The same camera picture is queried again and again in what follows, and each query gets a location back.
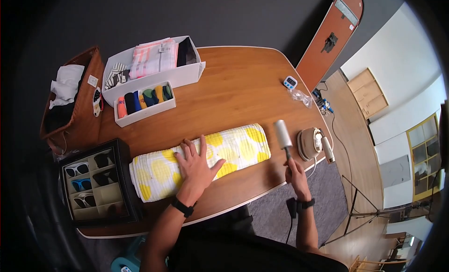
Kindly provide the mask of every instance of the hand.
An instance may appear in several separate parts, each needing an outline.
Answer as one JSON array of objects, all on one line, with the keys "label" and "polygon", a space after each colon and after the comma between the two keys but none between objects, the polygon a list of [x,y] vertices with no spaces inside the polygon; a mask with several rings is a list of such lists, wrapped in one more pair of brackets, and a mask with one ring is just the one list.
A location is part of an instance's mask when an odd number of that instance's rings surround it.
[{"label": "hand", "polygon": [[288,166],[285,170],[285,181],[293,186],[293,190],[298,196],[298,200],[300,202],[310,201],[311,194],[307,185],[307,178],[303,166],[296,160],[293,160],[293,158],[290,158],[285,162],[284,166]]},{"label": "hand", "polygon": [[184,179],[177,198],[188,207],[199,199],[226,162],[226,160],[220,159],[215,166],[209,169],[206,162],[207,145],[204,135],[201,135],[200,143],[200,154],[196,151],[194,143],[187,139],[184,140],[184,143],[181,143],[185,159],[179,152],[174,153],[179,163],[181,176]]}]

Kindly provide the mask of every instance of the black shirt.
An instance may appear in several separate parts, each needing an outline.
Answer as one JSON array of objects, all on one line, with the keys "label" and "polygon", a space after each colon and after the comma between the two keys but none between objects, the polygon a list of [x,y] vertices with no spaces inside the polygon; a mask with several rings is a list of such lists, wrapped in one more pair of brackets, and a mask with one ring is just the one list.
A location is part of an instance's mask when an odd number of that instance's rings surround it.
[{"label": "black shirt", "polygon": [[250,234],[182,234],[168,259],[170,271],[333,271],[348,268],[331,258]]}]

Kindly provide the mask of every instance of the door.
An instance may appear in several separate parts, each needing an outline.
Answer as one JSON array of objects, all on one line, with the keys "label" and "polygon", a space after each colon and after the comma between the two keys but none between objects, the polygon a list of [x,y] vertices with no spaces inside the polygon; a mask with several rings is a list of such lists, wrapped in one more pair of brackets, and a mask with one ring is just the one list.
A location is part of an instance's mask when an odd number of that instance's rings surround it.
[{"label": "door", "polygon": [[340,54],[362,17],[363,0],[334,0],[296,71],[312,91]]}]

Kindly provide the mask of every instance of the yellow and white quilted blanket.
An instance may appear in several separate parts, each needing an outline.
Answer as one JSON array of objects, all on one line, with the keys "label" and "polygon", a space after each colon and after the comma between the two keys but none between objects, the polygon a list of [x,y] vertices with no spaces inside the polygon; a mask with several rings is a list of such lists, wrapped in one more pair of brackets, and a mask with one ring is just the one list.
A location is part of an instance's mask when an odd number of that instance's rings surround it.
[{"label": "yellow and white quilted blanket", "polygon": [[[271,157],[267,137],[259,124],[251,124],[205,136],[207,164],[211,168],[224,158],[226,163],[214,180],[229,173],[257,164]],[[200,140],[193,140],[199,152]],[[175,195],[183,179],[173,155],[181,146],[134,157],[129,164],[131,179],[143,202],[154,202]]]}]

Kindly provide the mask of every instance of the teal stool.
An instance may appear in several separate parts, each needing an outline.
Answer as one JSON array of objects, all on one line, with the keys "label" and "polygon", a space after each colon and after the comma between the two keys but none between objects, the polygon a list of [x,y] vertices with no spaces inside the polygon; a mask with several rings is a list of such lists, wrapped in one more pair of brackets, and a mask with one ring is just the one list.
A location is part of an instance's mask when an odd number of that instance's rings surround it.
[{"label": "teal stool", "polygon": [[145,242],[146,236],[136,237],[134,241],[129,245],[129,247],[120,254],[120,256],[111,263],[112,272],[120,272],[122,267],[128,266],[132,272],[138,272],[140,269],[140,258],[136,257],[136,252],[138,251],[141,244]]}]

